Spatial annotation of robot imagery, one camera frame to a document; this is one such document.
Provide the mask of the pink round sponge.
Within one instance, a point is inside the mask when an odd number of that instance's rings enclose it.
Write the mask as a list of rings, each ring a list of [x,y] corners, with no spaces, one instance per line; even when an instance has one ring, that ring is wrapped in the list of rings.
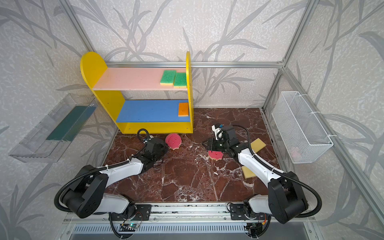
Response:
[[[180,148],[181,143],[182,143],[182,139],[178,134],[172,133],[172,134],[167,135],[165,142],[169,146],[170,149],[176,150],[176,149]]]
[[[210,160],[219,161],[223,158],[224,154],[217,151],[208,151],[208,156]]]

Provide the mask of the orange sponge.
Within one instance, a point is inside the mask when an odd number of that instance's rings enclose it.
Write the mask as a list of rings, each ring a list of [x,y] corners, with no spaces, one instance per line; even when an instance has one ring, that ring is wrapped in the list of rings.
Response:
[[[179,103],[178,117],[189,116],[189,103]]]

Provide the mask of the green top sponge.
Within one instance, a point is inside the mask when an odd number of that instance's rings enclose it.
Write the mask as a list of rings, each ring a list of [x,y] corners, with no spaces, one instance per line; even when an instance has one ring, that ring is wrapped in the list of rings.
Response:
[[[176,70],[164,70],[160,85],[162,86],[173,86],[175,77],[176,77]]]

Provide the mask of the yellow sponge green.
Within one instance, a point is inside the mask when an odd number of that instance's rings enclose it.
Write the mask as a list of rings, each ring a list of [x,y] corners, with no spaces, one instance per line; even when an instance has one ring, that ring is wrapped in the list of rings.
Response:
[[[174,79],[174,88],[187,88],[187,74],[176,73]]]

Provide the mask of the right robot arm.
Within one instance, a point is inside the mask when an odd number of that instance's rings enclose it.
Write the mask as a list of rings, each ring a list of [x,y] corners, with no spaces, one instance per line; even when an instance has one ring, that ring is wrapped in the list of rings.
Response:
[[[256,195],[244,201],[245,213],[264,213],[285,224],[294,218],[308,218],[316,215],[323,206],[320,194],[301,182],[293,172],[284,172],[261,158],[251,146],[250,134],[242,143],[236,133],[237,125],[212,126],[214,137],[207,139],[208,151],[221,152],[247,167],[268,188],[266,196]]]

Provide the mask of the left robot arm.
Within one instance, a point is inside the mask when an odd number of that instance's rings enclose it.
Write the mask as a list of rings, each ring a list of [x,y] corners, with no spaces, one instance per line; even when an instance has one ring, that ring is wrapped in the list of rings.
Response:
[[[55,207],[81,219],[96,213],[123,214],[130,218],[134,215],[135,204],[129,198],[107,194],[105,189],[123,179],[145,173],[165,156],[168,149],[164,140],[150,138],[137,154],[124,162],[100,168],[84,166],[56,193]]]

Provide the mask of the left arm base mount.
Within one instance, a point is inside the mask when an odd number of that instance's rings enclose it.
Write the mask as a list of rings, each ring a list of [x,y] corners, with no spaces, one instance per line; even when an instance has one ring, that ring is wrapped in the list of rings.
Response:
[[[112,221],[148,221],[151,214],[152,205],[150,204],[130,204],[121,214],[111,213]]]

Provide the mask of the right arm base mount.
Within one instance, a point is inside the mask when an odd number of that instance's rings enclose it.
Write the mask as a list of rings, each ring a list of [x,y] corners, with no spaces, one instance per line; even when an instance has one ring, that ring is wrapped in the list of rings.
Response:
[[[268,215],[265,213],[255,213],[251,207],[245,204],[228,203],[226,206],[228,212],[231,215],[231,220],[235,221],[265,221],[268,219]]]

